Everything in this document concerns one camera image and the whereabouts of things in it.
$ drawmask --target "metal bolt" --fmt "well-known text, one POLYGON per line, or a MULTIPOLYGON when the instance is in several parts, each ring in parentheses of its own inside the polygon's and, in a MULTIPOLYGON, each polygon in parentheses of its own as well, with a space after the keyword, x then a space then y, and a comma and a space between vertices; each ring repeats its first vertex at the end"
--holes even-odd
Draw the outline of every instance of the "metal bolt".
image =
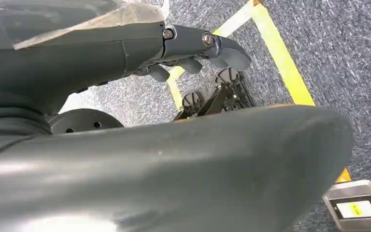
POLYGON ((211 33, 209 33, 208 31, 204 32, 202 34, 202 41, 204 43, 204 46, 206 47, 212 47, 213 44, 214 44, 214 37, 211 33))
POLYGON ((169 39, 172 39, 174 38, 174 33, 172 30, 170 29, 165 29, 163 31, 163 38, 166 39, 166 40, 169 40, 169 39))

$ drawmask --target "black wheel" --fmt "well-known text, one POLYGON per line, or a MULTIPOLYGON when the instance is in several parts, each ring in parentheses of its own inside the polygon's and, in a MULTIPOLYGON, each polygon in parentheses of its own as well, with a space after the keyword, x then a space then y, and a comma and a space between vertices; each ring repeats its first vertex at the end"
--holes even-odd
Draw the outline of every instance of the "black wheel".
POLYGON ((183 107, 191 107, 195 109, 195 111, 200 110, 202 104, 202 98, 200 96, 199 92, 190 92, 185 94, 183 97, 183 107))
POLYGON ((124 127, 113 116, 93 109, 71 110, 52 116, 48 119, 48 123, 53 134, 124 127))
POLYGON ((217 78, 215 79, 215 82, 217 84, 222 84, 222 83, 231 83, 233 84, 235 81, 238 81, 242 77, 242 73, 234 70, 232 68, 226 68, 221 70, 217 78))

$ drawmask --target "yellow floor tape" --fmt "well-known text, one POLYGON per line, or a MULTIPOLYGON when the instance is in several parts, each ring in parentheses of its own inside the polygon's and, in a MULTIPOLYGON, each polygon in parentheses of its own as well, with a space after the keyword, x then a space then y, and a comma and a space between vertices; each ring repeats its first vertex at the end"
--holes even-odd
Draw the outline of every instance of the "yellow floor tape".
MULTIPOLYGON (((268 10, 258 1, 254 0, 252 10, 254 20, 261 37, 267 46, 276 67, 281 74, 288 92, 295 104, 315 105, 298 69, 286 48, 268 10)), ((351 181, 348 170, 345 168, 337 179, 337 183, 351 181)))

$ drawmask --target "yellow line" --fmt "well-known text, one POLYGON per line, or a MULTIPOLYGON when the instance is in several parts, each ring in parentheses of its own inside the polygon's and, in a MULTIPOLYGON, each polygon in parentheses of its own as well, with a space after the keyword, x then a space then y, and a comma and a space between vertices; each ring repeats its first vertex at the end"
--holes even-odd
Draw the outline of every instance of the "yellow line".
MULTIPOLYGON (((257 0, 254 0, 252 19, 261 33, 261 37, 264 40, 294 103, 301 105, 315 105, 311 94, 309 93, 291 55, 289 54, 270 14, 257 0)), ((346 168, 339 176, 337 183, 345 181, 351 181, 349 172, 346 168)))
POLYGON ((180 110, 180 108, 183 106, 183 97, 181 96, 180 90, 178 89, 177 80, 184 72, 185 70, 182 67, 176 66, 170 70, 170 77, 167 80, 167 84, 169 85, 175 106, 178 110, 180 110))

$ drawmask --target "gray carpet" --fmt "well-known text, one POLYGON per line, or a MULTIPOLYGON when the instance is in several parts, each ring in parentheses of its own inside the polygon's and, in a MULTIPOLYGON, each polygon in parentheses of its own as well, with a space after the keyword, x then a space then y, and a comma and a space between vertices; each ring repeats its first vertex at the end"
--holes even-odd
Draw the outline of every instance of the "gray carpet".
MULTIPOLYGON (((371 179, 371 0, 263 0, 317 105, 339 110, 355 129, 354 180, 371 179)), ((246 1, 172 0, 169 23, 215 30, 246 1)), ((292 102, 253 22, 231 35, 253 59, 245 71, 257 105, 292 102)), ((185 94, 212 91, 218 72, 206 64, 198 75, 178 81, 185 94)), ((176 109, 165 83, 129 77, 92 89, 94 106, 137 126, 170 121, 176 109)), ((322 202, 293 228, 304 232, 337 229, 322 202)))

